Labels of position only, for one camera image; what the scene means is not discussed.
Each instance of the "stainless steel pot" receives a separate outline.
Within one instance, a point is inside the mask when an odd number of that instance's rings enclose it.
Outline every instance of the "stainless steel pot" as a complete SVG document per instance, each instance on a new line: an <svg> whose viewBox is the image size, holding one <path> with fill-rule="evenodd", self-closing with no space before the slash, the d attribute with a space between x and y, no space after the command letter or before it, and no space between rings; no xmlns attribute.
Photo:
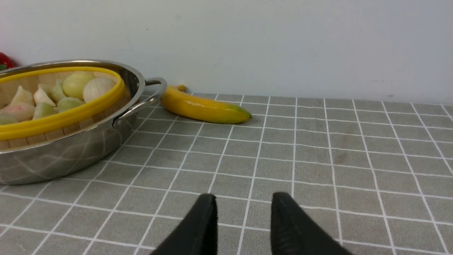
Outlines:
<svg viewBox="0 0 453 255"><path fill-rule="evenodd" d="M31 147L0 152L0 184L16 185L51 180L79 171L118 148L132 133L137 113L153 104L165 92L163 78L145 78L134 68L103 60L47 62L9 69L0 78L58 67L91 66L113 70L124 80L132 99L122 109L72 135ZM139 101L145 86L160 84L150 97Z"/></svg>

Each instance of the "tile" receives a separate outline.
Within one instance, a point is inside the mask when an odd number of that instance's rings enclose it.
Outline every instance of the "tile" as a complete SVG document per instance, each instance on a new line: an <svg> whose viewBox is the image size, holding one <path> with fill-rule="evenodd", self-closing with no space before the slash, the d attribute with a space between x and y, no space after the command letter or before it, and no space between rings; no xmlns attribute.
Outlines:
<svg viewBox="0 0 453 255"><path fill-rule="evenodd" d="M165 198L159 215L184 218L195 204L198 195L180 192L169 192Z"/></svg>
<svg viewBox="0 0 453 255"><path fill-rule="evenodd" d="M431 141L424 127L394 126L398 138Z"/></svg>
<svg viewBox="0 0 453 255"><path fill-rule="evenodd" d="M270 97L270 104L296 105L296 98Z"/></svg>
<svg viewBox="0 0 453 255"><path fill-rule="evenodd" d="M332 167L314 163L296 162L294 179L296 181L332 185Z"/></svg>
<svg viewBox="0 0 453 255"><path fill-rule="evenodd" d="M88 181L55 180L47 186L39 197L43 199L72 203L78 198L87 184Z"/></svg>
<svg viewBox="0 0 453 255"><path fill-rule="evenodd" d="M340 212L340 221L344 240L390 245L384 218Z"/></svg>
<svg viewBox="0 0 453 255"><path fill-rule="evenodd" d="M364 136L395 137L395 132L390 125L361 123L360 126Z"/></svg>
<svg viewBox="0 0 453 255"><path fill-rule="evenodd" d="M266 128L294 129L294 118L268 116Z"/></svg>
<svg viewBox="0 0 453 255"><path fill-rule="evenodd" d="M67 205L35 201L14 226L50 231L69 208Z"/></svg>
<svg viewBox="0 0 453 255"><path fill-rule="evenodd" d="M350 110L327 109L327 119L357 121L356 113Z"/></svg>
<svg viewBox="0 0 453 255"><path fill-rule="evenodd" d="M262 132L261 128L234 126L230 139L259 142Z"/></svg>
<svg viewBox="0 0 453 255"><path fill-rule="evenodd" d="M241 229L218 226L218 251L221 255L236 255Z"/></svg>
<svg viewBox="0 0 453 255"><path fill-rule="evenodd" d="M383 112L384 108L380 101L366 101L366 100L354 100L357 110L367 111L380 111Z"/></svg>
<svg viewBox="0 0 453 255"><path fill-rule="evenodd" d="M246 229L242 241L241 255L271 255L270 232Z"/></svg>
<svg viewBox="0 0 453 255"><path fill-rule="evenodd" d="M185 155L185 152L156 149L149 158L147 166L179 168Z"/></svg>
<svg viewBox="0 0 453 255"><path fill-rule="evenodd" d="M143 122L138 130L145 132L165 133L170 128L172 123L172 120L147 119L145 120L145 122Z"/></svg>
<svg viewBox="0 0 453 255"><path fill-rule="evenodd" d="M451 129L428 128L428 130L435 141L453 142L453 130Z"/></svg>
<svg viewBox="0 0 453 255"><path fill-rule="evenodd" d="M384 105L390 113L415 113L410 103L384 102Z"/></svg>
<svg viewBox="0 0 453 255"><path fill-rule="evenodd" d="M31 203L31 199L0 193L0 224L10 224Z"/></svg>
<svg viewBox="0 0 453 255"><path fill-rule="evenodd" d="M296 145L296 160L330 164L329 149Z"/></svg>
<svg viewBox="0 0 453 255"><path fill-rule="evenodd" d="M448 116L420 115L420 118L427 127L453 128L453 121Z"/></svg>
<svg viewBox="0 0 453 255"><path fill-rule="evenodd" d="M294 131L265 128L263 142L294 143Z"/></svg>
<svg viewBox="0 0 453 255"><path fill-rule="evenodd" d="M159 144L159 149L188 151L194 139L195 137L192 136L166 135Z"/></svg>
<svg viewBox="0 0 453 255"><path fill-rule="evenodd" d="M296 108L294 106L270 105L267 110L268 115L295 117Z"/></svg>
<svg viewBox="0 0 453 255"><path fill-rule="evenodd" d="M429 158L429 157L407 157L412 170L415 173L426 173L426 174L438 174L438 175L449 175L452 173L448 169L447 164L440 158Z"/></svg>
<svg viewBox="0 0 453 255"><path fill-rule="evenodd" d="M113 183L130 184L140 169L141 167L108 163L105 170L96 179Z"/></svg>
<svg viewBox="0 0 453 255"><path fill-rule="evenodd" d="M108 211L75 206L55 231L69 235L94 237L109 214Z"/></svg>
<svg viewBox="0 0 453 255"><path fill-rule="evenodd" d="M59 254L73 255L83 254L90 244L88 240L81 240L66 236L50 235L47 241L36 253L37 255Z"/></svg>
<svg viewBox="0 0 453 255"><path fill-rule="evenodd" d="M396 139L365 137L365 143L369 152L403 153Z"/></svg>
<svg viewBox="0 0 453 255"><path fill-rule="evenodd" d="M122 146L112 160L127 164L143 165L152 151L153 149Z"/></svg>
<svg viewBox="0 0 453 255"><path fill-rule="evenodd" d="M133 254L134 251L135 248L130 246L94 242L89 251L87 252L87 255L98 255L98 254L125 255Z"/></svg>
<svg viewBox="0 0 453 255"><path fill-rule="evenodd" d="M437 227L443 240L453 240L453 226L438 224ZM453 251L453 242L446 242L445 245L449 252Z"/></svg>
<svg viewBox="0 0 453 255"><path fill-rule="evenodd" d="M326 113L322 108L297 107L297 117L325 119Z"/></svg>
<svg viewBox="0 0 453 255"><path fill-rule="evenodd" d="M344 150L332 150L334 165L343 165L351 167L370 167L365 152L352 152Z"/></svg>
<svg viewBox="0 0 453 255"><path fill-rule="evenodd" d="M306 107L324 107L324 99L322 98L298 98L298 106Z"/></svg>
<svg viewBox="0 0 453 255"><path fill-rule="evenodd" d="M225 154L234 156L256 157L259 142L228 141Z"/></svg>
<svg viewBox="0 0 453 255"><path fill-rule="evenodd" d="M176 119L176 114L167 111L164 108L156 108L148 118L152 119L164 119L164 120L174 120Z"/></svg>
<svg viewBox="0 0 453 255"><path fill-rule="evenodd" d="M48 182L40 182L40 183L33 183L33 184L27 184L25 185L11 185L11 186L6 186L4 190L2 190L3 193L9 193L9 194L16 194L20 196L31 196L35 197L38 195L38 193L48 184Z"/></svg>
<svg viewBox="0 0 453 255"><path fill-rule="evenodd" d="M349 243L344 243L343 247L346 248L348 251L352 252L354 255L368 255L368 254L393 255L392 249L384 247L375 247Z"/></svg>
<svg viewBox="0 0 453 255"><path fill-rule="evenodd" d="M45 233L8 229L0 238L1 252L5 255L32 254L46 235Z"/></svg>
<svg viewBox="0 0 453 255"><path fill-rule="evenodd" d="M453 178L437 176L417 176L423 194L453 198Z"/></svg>
<svg viewBox="0 0 453 255"><path fill-rule="evenodd" d="M242 108L244 108L251 114L265 115L267 112L267 105L265 105L265 104L243 103Z"/></svg>
<svg viewBox="0 0 453 255"><path fill-rule="evenodd" d="M403 155L382 153L369 153L374 169L410 172L409 166Z"/></svg>
<svg viewBox="0 0 453 255"><path fill-rule="evenodd" d="M430 220L421 196L381 192L381 199L388 216Z"/></svg>
<svg viewBox="0 0 453 255"><path fill-rule="evenodd" d="M196 122L188 123L176 121L175 123L173 123L173 126L169 129L169 134L194 136L200 130L201 125L202 125L201 123Z"/></svg>
<svg viewBox="0 0 453 255"><path fill-rule="evenodd" d="M263 143L261 144L260 157L293 160L294 145Z"/></svg>
<svg viewBox="0 0 453 255"><path fill-rule="evenodd" d="M443 251L442 244L432 223L396 219L388 219L388 222L395 246L437 252Z"/></svg>
<svg viewBox="0 0 453 255"><path fill-rule="evenodd" d="M220 155L211 155L198 152L189 152L183 164L183 169L215 172L219 164Z"/></svg>
<svg viewBox="0 0 453 255"><path fill-rule="evenodd" d="M414 103L413 105L418 114L447 115L439 104Z"/></svg>
<svg viewBox="0 0 453 255"><path fill-rule="evenodd" d="M275 192L287 192L291 194L291 182L255 179L251 198L262 201L272 201L272 195Z"/></svg>
<svg viewBox="0 0 453 255"><path fill-rule="evenodd" d="M352 100L346 99L326 99L327 108L354 109Z"/></svg>
<svg viewBox="0 0 453 255"><path fill-rule="evenodd" d="M453 200L427 197L426 202L436 221L453 223Z"/></svg>
<svg viewBox="0 0 453 255"><path fill-rule="evenodd" d="M156 217L149 229L148 235L143 241L143 245L151 247L159 246L180 222L181 220Z"/></svg>
<svg viewBox="0 0 453 255"><path fill-rule="evenodd" d="M453 143L437 142L442 155L447 158L453 158Z"/></svg>
<svg viewBox="0 0 453 255"><path fill-rule="evenodd" d="M138 131L133 133L129 141L127 141L125 144L131 146L156 148L162 137L164 137L163 134Z"/></svg>
<svg viewBox="0 0 453 255"><path fill-rule="evenodd" d="M335 184L337 186L375 189L371 170L335 166Z"/></svg>
<svg viewBox="0 0 453 255"><path fill-rule="evenodd" d="M375 191L337 188L337 196L340 210L382 215L381 204Z"/></svg>
<svg viewBox="0 0 453 255"><path fill-rule="evenodd" d="M302 130L296 131L296 144L329 147L326 133L309 132Z"/></svg>
<svg viewBox="0 0 453 255"><path fill-rule="evenodd" d="M360 122L388 124L389 119L385 113L357 111Z"/></svg>
<svg viewBox="0 0 453 255"><path fill-rule="evenodd" d="M247 166L251 166L255 164L255 159L250 159L250 162L241 163L241 167L246 167L245 169L249 169ZM263 178L272 178L277 180L292 180L293 175L293 163L289 161L280 161L280 160L272 160L272 159L258 159L258 164L256 166L256 177L263 177Z"/></svg>
<svg viewBox="0 0 453 255"><path fill-rule="evenodd" d="M199 136L213 138L228 138L231 126L223 124L204 123Z"/></svg>
<svg viewBox="0 0 453 255"><path fill-rule="evenodd" d="M92 182L77 204L113 209L125 189L124 186Z"/></svg>
<svg viewBox="0 0 453 255"><path fill-rule="evenodd" d="M193 93L193 95L196 97L208 98L208 99L215 99L217 96L217 94L211 94L211 93Z"/></svg>
<svg viewBox="0 0 453 255"><path fill-rule="evenodd" d="M241 123L240 126L262 128L264 126L264 119L265 119L265 116L263 116L263 115L253 115L253 118L249 119L248 121L246 121L244 123Z"/></svg>
<svg viewBox="0 0 453 255"><path fill-rule="evenodd" d="M326 130L326 121L319 119L296 119L296 128L303 129L307 131L316 131L316 132L327 132Z"/></svg>
<svg viewBox="0 0 453 255"><path fill-rule="evenodd" d="M164 194L165 191L130 187L116 209L154 214Z"/></svg>
<svg viewBox="0 0 453 255"><path fill-rule="evenodd" d="M440 157L439 151L433 142L401 140L404 152L407 155Z"/></svg>
<svg viewBox="0 0 453 255"><path fill-rule="evenodd" d="M312 208L302 208L302 210L332 238L338 238L338 221L336 212Z"/></svg>
<svg viewBox="0 0 453 255"><path fill-rule="evenodd" d="M419 194L419 190L411 174L376 171L377 185L383 191L396 191Z"/></svg>
<svg viewBox="0 0 453 255"><path fill-rule="evenodd" d="M363 139L360 136L330 134L330 145L332 148L365 151Z"/></svg>
<svg viewBox="0 0 453 255"><path fill-rule="evenodd" d="M218 101L229 101L229 102L240 102L242 100L242 95L228 95L228 94L219 94L217 96Z"/></svg>
<svg viewBox="0 0 453 255"><path fill-rule="evenodd" d="M248 198L251 182L251 178L217 175L211 193L221 196Z"/></svg>
<svg viewBox="0 0 453 255"><path fill-rule="evenodd" d="M216 197L216 202L219 223L242 226L246 214L246 200Z"/></svg>
<svg viewBox="0 0 453 255"><path fill-rule="evenodd" d="M269 97L262 96L244 96L244 103L268 103Z"/></svg>
<svg viewBox="0 0 453 255"><path fill-rule="evenodd" d="M359 123L329 120L330 133L360 135Z"/></svg>
<svg viewBox="0 0 453 255"><path fill-rule="evenodd" d="M415 114L389 113L389 118L394 125L423 126Z"/></svg>
<svg viewBox="0 0 453 255"><path fill-rule="evenodd" d="M335 208L335 195L332 186L295 183L294 200L301 206Z"/></svg>
<svg viewBox="0 0 453 255"><path fill-rule="evenodd" d="M246 226L270 229L270 203L250 201Z"/></svg>
<svg viewBox="0 0 453 255"><path fill-rule="evenodd" d="M180 171L172 190L207 193L213 177L211 173Z"/></svg>
<svg viewBox="0 0 453 255"><path fill-rule="evenodd" d="M99 233L98 238L115 242L138 244L150 221L150 216L115 212Z"/></svg>
<svg viewBox="0 0 453 255"><path fill-rule="evenodd" d="M170 186L176 170L143 168L133 185L149 188L167 189Z"/></svg>
<svg viewBox="0 0 453 255"><path fill-rule="evenodd" d="M243 176L253 176L255 161L256 159L254 158L223 156L218 172Z"/></svg>

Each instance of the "pot handle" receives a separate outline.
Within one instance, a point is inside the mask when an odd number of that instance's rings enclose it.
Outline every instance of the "pot handle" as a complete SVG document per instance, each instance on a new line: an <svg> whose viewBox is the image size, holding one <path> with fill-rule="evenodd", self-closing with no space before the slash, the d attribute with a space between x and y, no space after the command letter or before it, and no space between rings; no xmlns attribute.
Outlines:
<svg viewBox="0 0 453 255"><path fill-rule="evenodd" d="M118 126L118 122L121 121L122 119L134 114L138 113L141 110L144 110L145 108L149 107L154 101L160 98L165 91L167 90L167 81L165 81L164 78L160 77L155 77L155 78L150 78L145 81L145 86L150 86L150 85L156 85L160 84L159 89L149 98L141 101L140 103L131 106L129 109L127 109L124 113L119 115L113 120L113 127Z"/></svg>

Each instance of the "yellow rim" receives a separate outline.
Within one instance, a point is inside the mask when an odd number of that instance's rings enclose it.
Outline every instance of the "yellow rim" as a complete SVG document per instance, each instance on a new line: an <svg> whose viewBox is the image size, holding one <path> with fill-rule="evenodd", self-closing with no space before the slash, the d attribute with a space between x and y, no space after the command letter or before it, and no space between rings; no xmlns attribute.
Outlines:
<svg viewBox="0 0 453 255"><path fill-rule="evenodd" d="M27 72L23 74L16 74L0 79L0 85L2 82L18 78L24 78L28 76L72 71L92 71L110 74L116 78L117 83L105 95L89 103L76 107L74 109L40 119L29 120L9 125L2 125L0 126L0 141L25 138L38 135L41 133L50 132L77 123L79 121L91 118L93 115L96 115L106 110L113 104L115 104L125 93L124 82L118 73L111 71L109 69L98 67L61 67Z"/></svg>

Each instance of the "white grout line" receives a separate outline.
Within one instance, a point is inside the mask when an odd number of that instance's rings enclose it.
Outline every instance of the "white grout line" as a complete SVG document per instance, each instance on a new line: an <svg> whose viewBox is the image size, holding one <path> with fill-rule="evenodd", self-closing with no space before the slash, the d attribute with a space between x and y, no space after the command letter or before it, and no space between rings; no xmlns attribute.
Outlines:
<svg viewBox="0 0 453 255"><path fill-rule="evenodd" d="M294 109L294 141L293 141L293 172L291 179L291 196L294 197L294 181L296 175L296 143L297 143L297 98Z"/></svg>
<svg viewBox="0 0 453 255"><path fill-rule="evenodd" d="M335 195L335 211L337 214L337 224L338 224L338 238L340 240L340 245L343 245L343 234L342 234L342 229L341 229L341 221L340 221L340 209L338 206L338 193L337 193L337 185L335 182L335 167L333 166L333 156L332 156L332 147L330 143L330 134L329 134L329 123L327 121L327 108L326 106L326 100L323 100L324 104L324 114L326 117L326 131L327 131L327 143L329 146L329 158L330 158L330 167L332 168L332 186L333 186L333 193Z"/></svg>
<svg viewBox="0 0 453 255"><path fill-rule="evenodd" d="M239 106L242 105L243 101L244 101L244 96L242 96L241 103L239 104ZM216 179L217 173L219 172L220 164L222 162L223 156L225 155L225 151L227 150L227 146L228 146L228 143L230 141L231 134L233 133L233 129L234 129L234 125L231 125L230 133L228 134L228 138L226 139L225 146L223 147L222 154L220 155L220 158L219 158L219 162L217 163L217 167L216 167L216 170L214 172L214 176L212 177L211 184L209 185L209 189L207 190L208 193L211 193L212 186L214 186L214 181Z"/></svg>
<svg viewBox="0 0 453 255"><path fill-rule="evenodd" d="M352 106L354 107L354 112L356 114L357 119L359 119L359 116L358 116L357 111L356 111L356 103L354 102L354 100L352 101ZM363 136L362 126L361 126L360 123L359 123L359 130L360 130L360 134L362 135L362 142L363 142L363 146L364 146L364 149L365 149L366 158L368 159L368 164L370 164L371 172L373 174L374 185L376 187L376 192L377 192L377 198L379 200L379 205L380 205L381 210L382 210L382 216L384 218L384 223L386 225L387 234L388 234L389 240L390 240L390 245L392 246L392 252L393 252L393 255L396 255L396 250L395 250L394 244L393 244L392 233L390 232L389 222L387 220L386 210L384 208L384 204L382 203L382 198L381 198L381 193L379 191L379 186L377 185L376 173L375 173L375 171L373 169L373 165L371 163L370 154L368 153L368 148L367 148L367 145L366 145L366 142L365 142L365 137Z"/></svg>
<svg viewBox="0 0 453 255"><path fill-rule="evenodd" d="M199 130L198 130L198 132L197 132L197 134L196 134L196 136L195 136L195 138L194 138L193 141L192 141L192 144L190 145L188 151L187 151L186 154L184 155L184 158L183 158L183 160L182 160L182 162L181 162L181 165L179 166L179 169L176 171L176 174L174 175L174 178L173 178L173 180L171 181L171 183L170 183L170 185L169 185L167 191L165 192L164 196L162 197L162 200L160 201L160 204L159 204L159 206L157 207L155 214L158 214L159 211L160 211L160 209L162 208L162 206L163 206L163 204L164 204L164 201L165 201L165 199L167 198L167 195L168 195L169 191L171 190L171 187L173 186L174 182L175 182L176 179L178 178L178 174L179 174L181 168L183 167L184 162L186 161L188 154L190 153L190 151L191 151L193 145L195 144L195 141L197 140L198 135L200 134L201 130L203 129L203 125L204 125L204 122L201 124L201 126L200 126L200 128L199 128ZM145 233L143 234L143 236L142 236L142 238L141 238L141 240L140 240L139 245L142 245L143 242L145 241L145 238L146 238L146 236L148 235L148 233L149 233L149 231L150 231L150 229L151 229L151 226L153 225L153 222L154 222L155 219L156 219L155 216L152 217L151 221L150 221L149 224L148 224L148 227L146 228ZM137 247L137 248L135 249L134 255L136 255L138 252L139 252L139 248Z"/></svg>
<svg viewBox="0 0 453 255"><path fill-rule="evenodd" d="M392 120L390 119L389 114L387 113L386 106L385 106L384 102L381 102L381 103L382 103L382 106L384 107L384 111L385 111L385 113L387 115L387 118L389 119L390 124L392 124ZM398 138L398 134L396 133L395 127L393 127L393 125L392 125L392 129L393 129L393 132L395 133L395 137ZM401 151L403 152L403 154L405 154L405 151L404 151L403 145L401 144L401 141L399 139L397 141L398 141L398 143L400 145ZM435 223L435 219L434 219L433 213L431 212L431 210L429 208L429 205L428 205L428 203L426 201L426 198L425 198L425 196L424 196L424 194L422 192L422 189L421 189L420 184L419 184L419 180L418 180L417 176L414 174L414 170L412 169L412 166L411 166L411 164L409 162L409 159L407 158L406 155L404 155L404 157L406 159L407 165L409 166L410 172L412 173L412 176L413 176L413 178L415 180L415 184L417 185L417 189L419 190L419 192L421 194L421 197L422 197L423 203L424 203L424 205L426 207L426 210L428 210L429 217L431 218L431 222L433 223L434 228L436 229L437 235L439 236L439 240L440 240L440 242L442 244L442 247L443 247L444 251L447 253L447 247L445 245L445 242L443 241L443 238L442 238L442 235L441 235L441 233L439 231L439 228L437 227L437 224Z"/></svg>
<svg viewBox="0 0 453 255"><path fill-rule="evenodd" d="M263 127L266 126L267 113L269 112L269 104L270 104L270 97L268 97L268 101L267 101L266 115L264 117ZM238 248L237 248L237 255L241 254L242 242L244 240L244 232L245 232L244 228L245 228L246 223L247 223L247 215L249 213L250 199L252 198L253 184L255 182L256 169L258 167L258 160L259 160L259 156L260 156L260 152L261 152L261 145L262 145L262 142L263 142L264 130L265 129L263 128L263 130L261 131L260 144L258 146L258 152L256 154L255 166L253 167L253 176L252 176L252 181L251 181L251 184L250 184L250 190L249 190L249 195L248 195L248 200L247 200L247 205L246 205L246 212L245 212L245 215L244 215L244 221L242 223L242 230L241 230L241 236L239 238L239 245L238 245Z"/></svg>
<svg viewBox="0 0 453 255"><path fill-rule="evenodd" d="M25 209L22 210L22 212L13 220L13 222L11 222L11 224L6 227L1 233L0 233L0 237L3 236L3 234L5 234L9 228L11 228L12 225L14 225L14 223L16 223L16 221L22 216L24 215L24 213L26 211L28 211L28 209L33 205L33 203L37 200L37 198L44 192L44 190L51 184L53 183L54 181L50 181L49 183L47 183L39 192L38 194L32 199L32 201L27 205L27 207L25 207Z"/></svg>

